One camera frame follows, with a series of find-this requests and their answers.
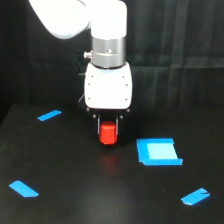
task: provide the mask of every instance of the blue tape strip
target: blue tape strip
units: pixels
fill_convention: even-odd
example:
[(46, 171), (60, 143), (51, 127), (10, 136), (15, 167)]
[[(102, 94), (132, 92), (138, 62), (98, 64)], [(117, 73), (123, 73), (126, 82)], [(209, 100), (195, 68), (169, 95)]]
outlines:
[(52, 118), (58, 114), (61, 114), (61, 111), (54, 110), (54, 111), (51, 111), (50, 113), (47, 113), (47, 114), (44, 114), (44, 115), (38, 117), (37, 119), (39, 119), (40, 121), (45, 121), (45, 120)]
[(24, 198), (36, 197), (39, 195), (37, 192), (26, 186), (21, 181), (15, 181), (12, 184), (10, 184), (9, 187), (11, 187), (17, 193), (21, 194)]
[(148, 159), (144, 160), (146, 166), (181, 166), (183, 159)]
[(194, 205), (197, 202), (209, 197), (210, 194), (205, 189), (200, 188), (197, 191), (181, 198), (181, 201), (186, 205)]

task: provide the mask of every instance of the red object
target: red object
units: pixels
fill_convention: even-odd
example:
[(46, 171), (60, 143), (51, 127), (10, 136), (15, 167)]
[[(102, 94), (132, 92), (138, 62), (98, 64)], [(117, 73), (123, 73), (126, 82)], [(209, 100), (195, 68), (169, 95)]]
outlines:
[(116, 124), (112, 121), (100, 125), (100, 141), (104, 145), (113, 145), (117, 141)]

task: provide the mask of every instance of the blue tape square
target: blue tape square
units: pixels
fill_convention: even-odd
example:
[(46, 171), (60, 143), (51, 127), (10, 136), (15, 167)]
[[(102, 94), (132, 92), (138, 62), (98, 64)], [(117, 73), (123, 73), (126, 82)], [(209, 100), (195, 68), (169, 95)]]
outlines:
[(47, 114), (44, 114), (44, 115), (38, 117), (37, 119), (40, 120), (40, 121), (45, 121), (45, 120), (47, 120), (49, 118), (57, 116), (58, 114), (61, 114), (61, 111), (54, 110), (54, 111), (51, 111), (51, 112), (49, 112)]
[(172, 138), (137, 139), (139, 161), (147, 166), (182, 165), (178, 159)]
[(209, 192), (207, 192), (205, 189), (200, 188), (197, 191), (181, 198), (181, 201), (185, 204), (185, 205), (194, 205), (196, 203), (198, 203), (199, 201), (209, 197), (210, 194)]
[(12, 188), (17, 193), (21, 194), (24, 198), (27, 197), (37, 197), (39, 194), (26, 186), (21, 181), (15, 181), (12, 184), (9, 185), (10, 188)]

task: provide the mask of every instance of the black surface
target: black surface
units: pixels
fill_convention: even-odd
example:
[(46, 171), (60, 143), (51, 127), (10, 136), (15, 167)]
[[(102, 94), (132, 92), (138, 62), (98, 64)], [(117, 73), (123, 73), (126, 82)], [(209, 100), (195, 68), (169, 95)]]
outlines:
[(8, 113), (9, 109), (10, 109), (9, 105), (0, 103), (0, 125), (1, 125), (2, 121), (4, 120), (6, 114)]
[[(62, 114), (45, 122), (51, 110)], [(126, 136), (105, 149), (91, 119), (72, 108), (11, 108), (0, 128), (1, 224), (223, 223), (224, 109), (157, 109), (132, 114)], [(136, 138), (172, 137), (183, 166), (146, 167)], [(39, 193), (23, 198), (21, 180)], [(196, 206), (181, 198), (205, 188)]]

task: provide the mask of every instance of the black tabletop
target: black tabletop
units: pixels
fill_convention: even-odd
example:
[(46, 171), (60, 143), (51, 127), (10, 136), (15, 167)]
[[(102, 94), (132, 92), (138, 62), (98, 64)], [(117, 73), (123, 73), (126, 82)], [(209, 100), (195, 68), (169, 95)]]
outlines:
[[(52, 110), (62, 113), (41, 122)], [(224, 222), (224, 109), (131, 113), (115, 147), (93, 134), (86, 113), (14, 105), (0, 127), (0, 223), (129, 224)], [(144, 166), (136, 139), (173, 138), (182, 166)], [(39, 193), (24, 198), (20, 180)], [(204, 188), (194, 206), (181, 198)]]

